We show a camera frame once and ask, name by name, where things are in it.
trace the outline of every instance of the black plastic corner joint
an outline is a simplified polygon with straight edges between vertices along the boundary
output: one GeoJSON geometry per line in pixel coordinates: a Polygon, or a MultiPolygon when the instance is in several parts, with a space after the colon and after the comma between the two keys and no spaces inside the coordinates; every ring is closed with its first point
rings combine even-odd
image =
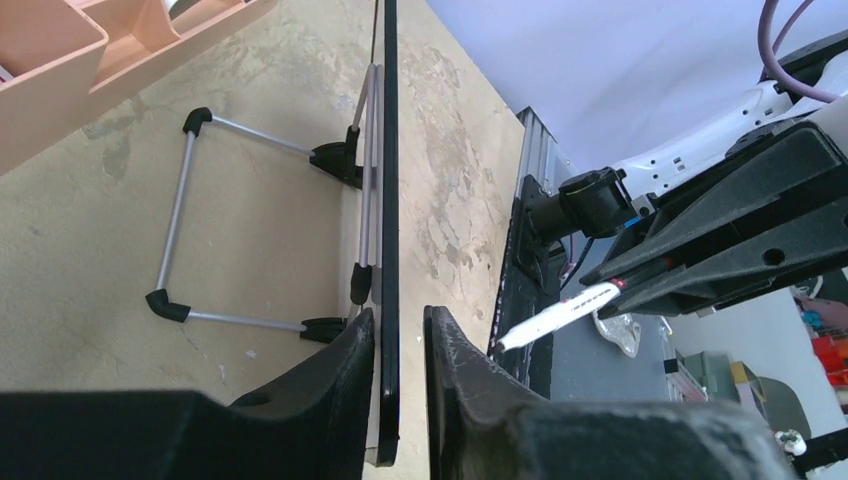
{"type": "Polygon", "coordinates": [[[368,294],[371,293],[371,265],[353,264],[353,274],[350,276],[350,301],[354,305],[365,305],[368,294]]]}
{"type": "Polygon", "coordinates": [[[191,132],[195,137],[200,136],[200,127],[205,122],[212,121],[212,111],[206,107],[195,108],[186,117],[186,123],[183,124],[183,132],[191,132]]]}
{"type": "Polygon", "coordinates": [[[356,144],[360,129],[347,128],[344,142],[319,145],[312,149],[315,153],[309,163],[323,170],[345,185],[362,189],[362,167],[356,164],[356,144]]]}
{"type": "Polygon", "coordinates": [[[172,303],[168,298],[166,289],[154,290],[144,297],[147,300],[147,305],[153,310],[153,313],[162,318],[183,323],[188,318],[191,307],[188,305],[180,305],[172,303]]]}
{"type": "Polygon", "coordinates": [[[341,334],[347,325],[344,318],[312,318],[300,322],[306,330],[300,332],[300,338],[313,342],[331,343],[341,334]]]}

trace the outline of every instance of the marker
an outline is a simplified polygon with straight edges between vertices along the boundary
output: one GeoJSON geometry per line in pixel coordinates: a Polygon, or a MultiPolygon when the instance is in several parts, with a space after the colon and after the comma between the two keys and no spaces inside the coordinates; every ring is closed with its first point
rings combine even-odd
{"type": "Polygon", "coordinates": [[[494,353],[521,348],[555,332],[584,315],[603,307],[621,293],[611,282],[593,285],[576,297],[555,303],[509,329],[493,349],[494,353]]]}

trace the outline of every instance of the black bracket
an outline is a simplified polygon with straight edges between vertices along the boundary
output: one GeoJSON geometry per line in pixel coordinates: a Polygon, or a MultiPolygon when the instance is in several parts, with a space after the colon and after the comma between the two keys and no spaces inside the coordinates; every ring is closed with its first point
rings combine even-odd
{"type": "Polygon", "coordinates": [[[184,323],[188,318],[189,312],[191,312],[191,307],[188,305],[171,302],[168,298],[168,290],[164,288],[154,290],[144,298],[147,300],[147,305],[150,307],[150,310],[153,310],[153,313],[168,320],[184,323]]]}
{"type": "Polygon", "coordinates": [[[212,121],[212,111],[207,107],[195,108],[189,112],[186,122],[183,124],[183,133],[191,132],[195,137],[200,136],[200,127],[206,122],[212,121]]]}
{"type": "Polygon", "coordinates": [[[360,129],[347,128],[344,142],[325,143],[312,149],[309,163],[345,185],[362,190],[362,167],[356,165],[356,143],[360,129]]]}
{"type": "Polygon", "coordinates": [[[532,175],[524,177],[519,196],[519,209],[516,227],[518,228],[514,263],[525,275],[546,288],[546,274],[550,260],[550,244],[543,242],[530,221],[533,206],[549,200],[551,197],[542,189],[542,185],[532,175]]]}
{"type": "Polygon", "coordinates": [[[340,317],[312,318],[300,322],[306,330],[300,332],[300,338],[313,342],[331,343],[347,326],[347,321],[340,317]]]}

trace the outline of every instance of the stained concrete surface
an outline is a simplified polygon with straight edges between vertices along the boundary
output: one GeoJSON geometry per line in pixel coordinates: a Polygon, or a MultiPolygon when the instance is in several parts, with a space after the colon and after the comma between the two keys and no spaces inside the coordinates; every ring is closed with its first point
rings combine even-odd
{"type": "MultiPolygon", "coordinates": [[[[423,308],[447,305],[475,344],[487,340],[522,139],[425,2],[400,3],[401,440],[396,466],[366,478],[428,476],[423,308]]],[[[282,1],[0,177],[0,389],[194,388],[228,403],[320,348],[284,331],[163,320],[144,295],[185,115],[206,105],[303,145],[340,140],[371,8],[282,1]]],[[[358,194],[302,155],[214,126],[197,145],[173,299],[281,320],[346,312],[358,194]]]]}

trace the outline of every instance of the purple cable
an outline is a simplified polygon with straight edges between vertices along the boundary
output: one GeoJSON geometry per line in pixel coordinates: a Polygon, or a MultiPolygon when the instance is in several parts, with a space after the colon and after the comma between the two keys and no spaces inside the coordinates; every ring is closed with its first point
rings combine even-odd
{"type": "Polygon", "coordinates": [[[777,9],[777,2],[778,0],[765,0],[763,13],[760,15],[760,24],[757,28],[757,48],[760,51],[760,59],[763,61],[766,71],[768,71],[772,78],[777,80],[777,83],[798,95],[824,103],[830,103],[836,100],[839,96],[795,80],[778,63],[769,42],[771,38],[771,23],[774,20],[774,11],[777,9]]]}
{"type": "MultiPolygon", "coordinates": [[[[783,40],[786,38],[786,34],[789,33],[789,29],[792,28],[792,25],[795,25],[795,22],[801,17],[801,14],[804,13],[804,10],[810,6],[815,0],[804,0],[801,5],[798,5],[798,8],[792,12],[792,16],[789,17],[789,20],[783,25],[783,28],[780,29],[780,33],[777,34],[777,38],[774,39],[774,43],[771,46],[771,51],[777,54],[777,49],[783,44],[783,40]]],[[[765,67],[763,67],[763,73],[760,75],[760,81],[765,81],[768,76],[768,72],[766,72],[765,67]]]]}

